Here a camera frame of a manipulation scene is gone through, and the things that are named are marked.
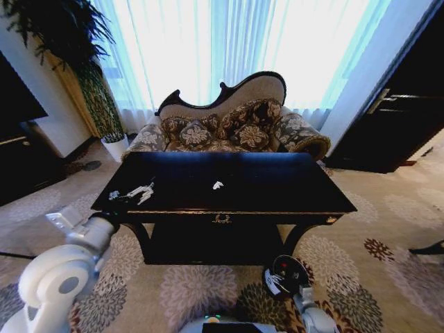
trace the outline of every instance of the small white object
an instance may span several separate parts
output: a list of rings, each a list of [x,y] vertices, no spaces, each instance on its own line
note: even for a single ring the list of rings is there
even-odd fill
[[[140,201],[139,201],[139,203],[137,205],[140,205],[145,200],[148,200],[151,197],[151,194],[154,193],[153,186],[154,186],[154,182],[152,182],[149,186],[143,187],[144,188],[143,189],[143,194],[140,197]]]
[[[277,295],[281,293],[281,291],[276,287],[276,282],[279,280],[276,275],[272,275],[270,273],[270,269],[268,268],[265,272],[265,283],[267,284],[268,288],[270,289],[271,293],[273,295]]]
[[[110,195],[108,196],[108,200],[115,200],[118,197],[120,197],[120,192],[119,191],[112,191],[112,192],[110,192]]]
[[[136,194],[146,191],[147,189],[148,189],[148,186],[139,186],[138,188],[132,190],[131,192],[128,192],[128,194],[126,194],[126,196],[129,198],[132,198]]]
[[[219,181],[215,182],[213,185],[213,189],[220,189],[223,184]]]

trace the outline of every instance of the wall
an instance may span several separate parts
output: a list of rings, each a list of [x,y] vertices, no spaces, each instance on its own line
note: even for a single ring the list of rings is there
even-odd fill
[[[0,17],[0,50],[48,114],[36,119],[38,126],[56,153],[66,157],[91,134],[56,74],[48,64],[40,66],[34,56],[34,41],[26,48],[18,33],[6,30],[8,25],[9,21]]]
[[[433,0],[392,0],[321,133],[334,150]]]

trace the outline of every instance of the floral cushion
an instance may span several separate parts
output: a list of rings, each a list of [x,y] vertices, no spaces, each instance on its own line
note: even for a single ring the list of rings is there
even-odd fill
[[[188,126],[193,120],[189,117],[169,117],[162,122],[162,127],[165,132],[168,134],[171,141],[179,140],[180,131],[182,131],[186,126]],[[217,114],[209,114],[199,121],[208,129],[211,133],[214,133],[219,126],[219,119],[217,118]]]
[[[199,151],[211,143],[212,135],[199,120],[194,120],[180,131],[179,139],[189,150]]]
[[[275,99],[258,100],[251,111],[251,122],[265,133],[271,134],[271,128],[279,119],[281,105]]]
[[[266,133],[270,133],[279,115],[280,104],[278,101],[274,99],[255,99],[227,113],[221,120],[216,136],[219,139],[227,140],[248,122],[255,123]]]
[[[172,141],[165,151],[190,151],[187,147],[185,147],[180,141]],[[240,146],[235,146],[230,140],[220,140],[213,139],[211,144],[205,146],[200,151],[205,152],[227,152],[227,153],[240,153],[240,152],[248,152],[246,149],[243,149]],[[272,153],[273,150],[270,147],[265,147],[260,151],[261,153]]]
[[[290,153],[309,153],[315,160],[323,158],[330,148],[330,139],[297,113],[286,114],[277,121],[274,135]]]
[[[232,136],[231,141],[247,151],[261,151],[268,145],[268,134],[253,123],[246,123]]]
[[[132,151],[164,151],[168,143],[169,138],[164,131],[157,124],[149,123],[140,130],[122,159]]]

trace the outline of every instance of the floral carpet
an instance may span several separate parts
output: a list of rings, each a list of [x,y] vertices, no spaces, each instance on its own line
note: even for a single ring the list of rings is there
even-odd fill
[[[38,255],[63,244],[43,217],[57,207],[73,205],[85,219],[91,214],[118,164],[98,142],[75,163],[66,180],[0,207],[0,251]],[[342,333],[444,332],[443,256],[408,251],[444,239],[444,147],[387,175],[325,171],[358,212],[311,229],[296,248],[318,306]],[[280,231],[286,237],[290,227]],[[261,267],[147,266],[125,227],[111,246],[94,293],[72,308],[72,332],[177,332],[214,313],[304,332],[294,304],[266,293]],[[23,305],[17,281],[27,263],[0,257],[0,327]]]

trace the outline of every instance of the door handle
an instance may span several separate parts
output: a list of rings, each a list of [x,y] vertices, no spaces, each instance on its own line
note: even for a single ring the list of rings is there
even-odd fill
[[[11,142],[20,141],[20,140],[23,140],[23,139],[26,139],[26,137],[15,137],[14,139],[5,140],[5,141],[0,142],[0,146],[2,144],[10,144]]]
[[[383,101],[388,101],[388,102],[394,102],[396,101],[398,98],[397,97],[386,97],[385,99],[382,99]]]
[[[376,111],[377,107],[386,99],[387,94],[390,92],[389,88],[383,89],[381,94],[376,98],[376,101],[373,102],[372,106],[369,107],[367,114],[373,114]]]

